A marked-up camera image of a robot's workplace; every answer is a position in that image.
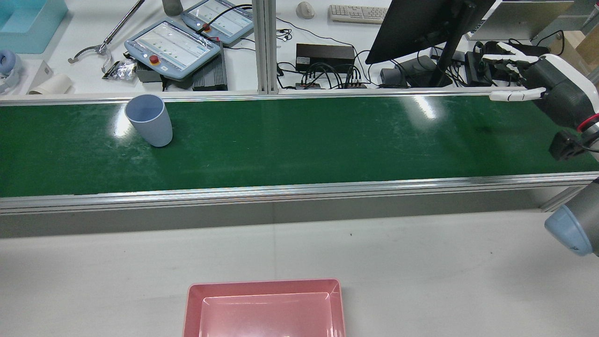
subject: plastic tray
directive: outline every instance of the plastic tray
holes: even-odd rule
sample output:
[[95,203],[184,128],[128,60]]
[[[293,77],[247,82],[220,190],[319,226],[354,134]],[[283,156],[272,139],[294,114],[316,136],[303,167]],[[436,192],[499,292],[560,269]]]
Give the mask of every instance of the plastic tray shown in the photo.
[[64,0],[0,0],[0,49],[43,53],[67,11]]
[[183,337],[345,337],[336,279],[194,284]]

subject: white table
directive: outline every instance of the white table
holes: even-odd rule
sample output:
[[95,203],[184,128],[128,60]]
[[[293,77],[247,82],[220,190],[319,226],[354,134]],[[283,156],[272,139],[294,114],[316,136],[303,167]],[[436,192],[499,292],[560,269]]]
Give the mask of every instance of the white table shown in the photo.
[[[52,38],[43,54],[23,55],[24,58],[43,58],[55,73],[65,73],[73,80],[69,94],[121,94],[123,92],[160,92],[160,83],[133,83],[108,81],[101,79],[103,56],[86,52],[79,62],[70,64],[67,60],[75,56],[81,49],[101,44],[108,33],[117,25],[123,16],[133,7],[135,0],[102,0],[81,1],[65,0],[69,12],[61,26]],[[187,9],[196,0],[182,0],[183,8]],[[123,27],[110,44],[115,61],[124,59],[126,52],[124,42],[152,23],[168,16],[158,0],[146,1],[135,13],[132,19]],[[172,19],[183,24],[179,17]],[[249,41],[241,41],[236,47],[254,48]],[[225,62],[230,91],[256,92],[258,76],[256,72],[256,55],[249,50],[226,49]],[[169,90],[176,91],[174,86]]]
[[546,218],[523,210],[2,239],[0,333],[179,336],[194,282],[333,277],[348,337],[596,337],[599,260],[561,246]]
[[[235,0],[233,3],[242,3],[246,1]],[[339,41],[353,44],[358,51],[370,49],[380,25],[365,25],[355,23],[331,22],[327,16],[327,8],[330,4],[338,4],[332,0],[311,1],[316,10],[314,19],[306,20],[299,18],[295,14],[295,7],[299,1],[296,0],[278,0],[277,17],[290,21],[293,24],[313,31],[323,37],[332,37]],[[197,3],[197,0],[182,0],[185,9]],[[390,0],[360,0],[361,5],[371,5],[377,7],[388,7]],[[135,4],[134,0],[105,0],[102,2],[89,2],[78,0],[66,0],[69,13],[63,20],[61,26],[56,31],[48,48],[43,54],[22,55],[25,59],[44,59],[55,73],[65,73],[73,80],[73,87],[68,94],[77,94],[77,96],[88,97],[100,94],[102,97],[120,97],[131,96],[139,92],[160,92],[162,87],[160,83],[141,83],[138,80],[133,83],[121,81],[108,81],[101,79],[103,73],[101,66],[104,63],[104,57],[98,56],[93,52],[87,52],[80,57],[79,62],[69,64],[68,59],[73,57],[81,49],[100,44],[106,35],[116,26],[121,18]],[[122,53],[125,52],[123,43],[127,38],[140,32],[154,22],[166,18],[162,10],[160,1],[146,1],[135,13],[133,18],[124,26],[119,34],[116,35],[110,44],[110,50],[115,60],[123,59]],[[173,18],[182,23],[179,17]],[[315,43],[315,44],[338,44],[331,40],[323,40],[313,35],[290,27],[286,23],[277,21],[277,28],[293,29],[293,39],[287,42],[277,40],[279,48],[277,49],[277,60],[279,62],[295,63],[295,45],[296,43]],[[472,43],[462,39],[459,49],[469,50]],[[234,47],[255,48],[250,41],[242,40]],[[421,55],[427,55],[429,51],[423,51]],[[360,55],[362,65],[367,57],[367,53]],[[413,59],[416,54],[399,58],[398,61]],[[225,50],[225,61],[228,76],[229,94],[252,94],[258,87],[256,55],[250,50]],[[390,62],[373,65],[370,71],[371,79],[374,83],[380,83],[379,73],[382,68],[392,68]],[[286,73],[280,80],[283,85],[295,85],[301,79],[300,75]],[[324,77],[318,82],[323,88],[326,80]],[[374,85],[368,85],[369,88],[376,88]],[[170,86],[169,91],[180,91],[175,86]],[[189,95],[205,95],[209,93],[189,93]]]

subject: blue bin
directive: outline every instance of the blue bin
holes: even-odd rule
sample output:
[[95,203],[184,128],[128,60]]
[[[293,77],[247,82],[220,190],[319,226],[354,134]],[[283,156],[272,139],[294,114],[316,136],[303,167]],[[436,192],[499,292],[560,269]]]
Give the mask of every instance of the blue bin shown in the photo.
[[0,49],[43,53],[67,11],[64,0],[0,0]]

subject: headphones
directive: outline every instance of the headphones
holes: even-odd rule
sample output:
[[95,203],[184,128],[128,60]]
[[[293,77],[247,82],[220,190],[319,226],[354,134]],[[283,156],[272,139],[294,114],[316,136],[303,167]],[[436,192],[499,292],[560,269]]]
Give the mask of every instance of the headphones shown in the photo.
[[0,75],[8,76],[4,83],[0,80],[0,94],[19,84],[22,64],[19,56],[8,49],[0,50]]

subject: monitor stand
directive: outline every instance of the monitor stand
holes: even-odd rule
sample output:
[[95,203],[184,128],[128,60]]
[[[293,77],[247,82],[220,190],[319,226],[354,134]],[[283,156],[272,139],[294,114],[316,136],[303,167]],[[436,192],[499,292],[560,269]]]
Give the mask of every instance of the monitor stand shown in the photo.
[[[395,66],[406,77],[408,84],[413,88],[431,88],[431,78],[437,64],[428,56],[419,56],[417,59],[411,59],[400,63],[401,67]],[[434,88],[442,88],[451,85],[452,79],[445,73],[441,76],[441,82]]]
[[468,23],[475,10],[476,5],[473,2],[470,2],[469,0],[464,0],[464,2],[462,2],[456,21],[448,25],[449,38],[443,47],[443,53],[441,53],[437,64],[435,64],[428,56],[421,56],[401,64],[407,72],[406,78],[410,85],[418,88],[441,88],[452,83],[445,71],[453,62],[453,54],[458,48],[462,35],[470,28],[468,27]]

